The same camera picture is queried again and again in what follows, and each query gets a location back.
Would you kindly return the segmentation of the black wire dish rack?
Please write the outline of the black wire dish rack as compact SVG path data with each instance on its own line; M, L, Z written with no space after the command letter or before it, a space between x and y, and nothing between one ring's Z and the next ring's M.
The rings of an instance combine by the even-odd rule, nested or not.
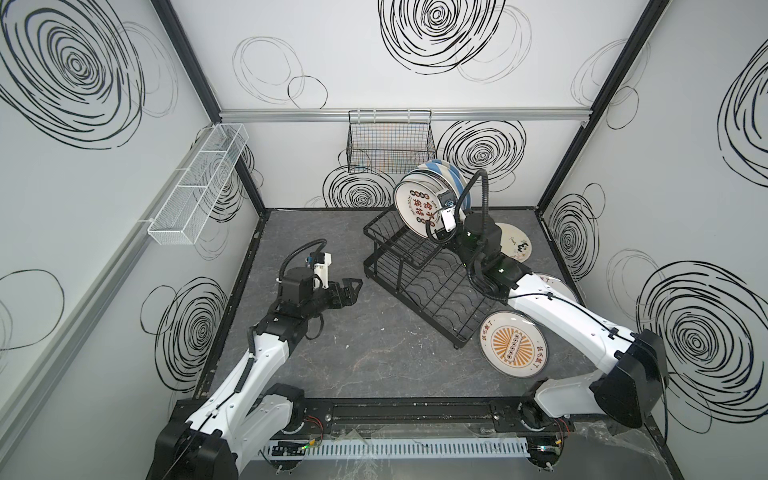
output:
M478 293L456 254L412 232L394 208L363 227L373 241L364 260L366 277L392 294L443 335L464 347L484 320L504 307Z

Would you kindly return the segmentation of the cream plate with cat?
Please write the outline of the cream plate with cat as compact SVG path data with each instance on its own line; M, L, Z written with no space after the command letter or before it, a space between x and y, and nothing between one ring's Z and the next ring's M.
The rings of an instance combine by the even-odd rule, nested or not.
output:
M532 242L528 235L508 223L498 223L497 226L501 229L501 252L518 262L526 262L532 254Z

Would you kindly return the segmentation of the white plate red characters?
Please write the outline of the white plate red characters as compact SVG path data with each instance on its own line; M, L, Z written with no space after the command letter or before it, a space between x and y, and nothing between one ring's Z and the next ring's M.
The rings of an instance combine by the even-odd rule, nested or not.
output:
M405 225L416 235L426 238L425 224L440 227L438 194L418 183L398 183L394 191L395 208Z

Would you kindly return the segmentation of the white plate green outline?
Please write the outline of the white plate green outline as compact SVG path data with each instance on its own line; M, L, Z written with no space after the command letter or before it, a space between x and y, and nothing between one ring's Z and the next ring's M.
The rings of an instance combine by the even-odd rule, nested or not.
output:
M441 175L434 172L414 170L406 174L402 181L418 183L435 194L452 190L450 184Z

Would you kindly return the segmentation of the blue striped plate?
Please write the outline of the blue striped plate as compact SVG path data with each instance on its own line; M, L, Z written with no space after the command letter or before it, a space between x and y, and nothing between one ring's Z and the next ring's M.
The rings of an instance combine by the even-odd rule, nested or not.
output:
M461 172L448 162L434 159L420 164L416 170L424 174L438 176L442 180L445 180L456 192L457 197L459 197L465 190L466 183Z

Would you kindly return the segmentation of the orange sunburst plate front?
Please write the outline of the orange sunburst plate front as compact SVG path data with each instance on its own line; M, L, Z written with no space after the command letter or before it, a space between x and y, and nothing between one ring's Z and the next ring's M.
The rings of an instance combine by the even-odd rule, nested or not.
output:
M511 311L494 312L483 321L480 348L496 370L515 378L536 376L548 362L542 332L532 321Z

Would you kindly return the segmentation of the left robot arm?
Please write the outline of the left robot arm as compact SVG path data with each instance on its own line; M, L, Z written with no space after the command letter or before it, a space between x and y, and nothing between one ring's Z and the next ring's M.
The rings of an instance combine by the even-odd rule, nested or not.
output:
M332 258L319 238L298 247L281 263L277 297L248 330L248 347L223 383L203 401L185 401L158 435L151 479L237 479L280 431L303 426L302 389L271 379L309 324L327 310L357 302L362 282L329 278Z

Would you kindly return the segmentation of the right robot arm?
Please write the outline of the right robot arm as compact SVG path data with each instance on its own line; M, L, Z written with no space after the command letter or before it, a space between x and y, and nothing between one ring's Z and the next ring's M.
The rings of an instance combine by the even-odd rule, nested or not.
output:
M666 397L669 374L661 338L648 329L621 327L558 295L540 275L504 254L488 205L474 211L467 200L476 182L488 182L485 170L458 186L442 175L436 192L418 195L424 234L458 255L478 293L553 331L596 368L543 381L531 394L535 412L551 418L604 414L625 427L642 427Z

